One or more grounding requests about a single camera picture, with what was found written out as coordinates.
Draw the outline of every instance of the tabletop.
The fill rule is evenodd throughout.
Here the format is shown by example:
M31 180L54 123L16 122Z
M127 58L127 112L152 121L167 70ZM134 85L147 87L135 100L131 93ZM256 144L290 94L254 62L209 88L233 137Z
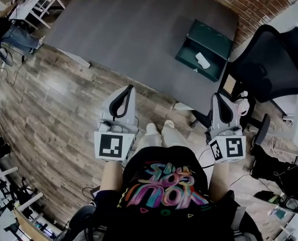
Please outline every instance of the tabletop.
M9 17L10 20L24 20L29 12L34 8L39 0L26 0L21 5L18 5Z
M208 114L221 81L175 59L195 19L234 40L238 16L214 0L74 0L44 43Z

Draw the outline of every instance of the laminate floor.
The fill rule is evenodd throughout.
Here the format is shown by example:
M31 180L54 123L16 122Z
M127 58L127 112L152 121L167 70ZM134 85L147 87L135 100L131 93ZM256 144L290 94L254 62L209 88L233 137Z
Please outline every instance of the laminate floor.
M100 115L103 100L119 87L133 84L136 87L136 116L140 132L137 141L144 135L149 122L155 122L161 130L166 119L175 122L176 128L188 140L197 157L207 149L205 128L194 129L189 124L194 120L189 111L174 111L176 101L162 93L136 83L124 76L94 64L86 69L59 51L42 46L27 58L20 68L14 86L16 70L21 56L12 51L15 64L7 67L7 73L0 71L0 136L11 144L12 152L0 160L5 168L18 166L19 171L11 177L20 182L26 177L32 187L44 193L39 203L44 204L44 213L60 225L71 219L73 214L90 199L82 194L83 187L97 187L101 182L104 162L94 158L93 131ZM277 128L286 123L271 104L257 106L255 115L268 112ZM247 133L248 147L252 138ZM264 142L264 148L271 155L271 138ZM211 152L200 158L202 165L209 164ZM292 162L288 154L275 155L281 160ZM247 154L245 160L230 165L230 180L234 182L248 174L253 158ZM206 170L210 175L212 168ZM268 188L278 192L276 184L264 181ZM267 216L273 206L253 198L253 194L266 187L250 176L244 176L232 186L236 200L256 221L264 239L272 240L292 216L278 220Z

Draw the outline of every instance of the white sneaker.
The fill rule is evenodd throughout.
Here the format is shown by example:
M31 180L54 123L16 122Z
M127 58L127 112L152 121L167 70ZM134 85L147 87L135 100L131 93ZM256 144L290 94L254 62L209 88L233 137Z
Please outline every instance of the white sneaker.
M42 46L42 44L43 44L43 42L44 42L44 38L45 38L45 36L44 36L44 37L41 37L41 38L39 39L39 41L38 41L38 46L36 47L36 50L38 50L38 49Z
M157 133L159 133L158 130L157 130L157 126L154 123L149 123L147 125L146 135L154 135L154 134L157 134Z
M171 128L173 128L173 129L174 129L174 123L173 123L173 121L172 121L172 120L170 120L170 119L167 119L167 120L165 121L164 125L166 125L166 124L168 124L168 125L169 125L169 127L171 127Z

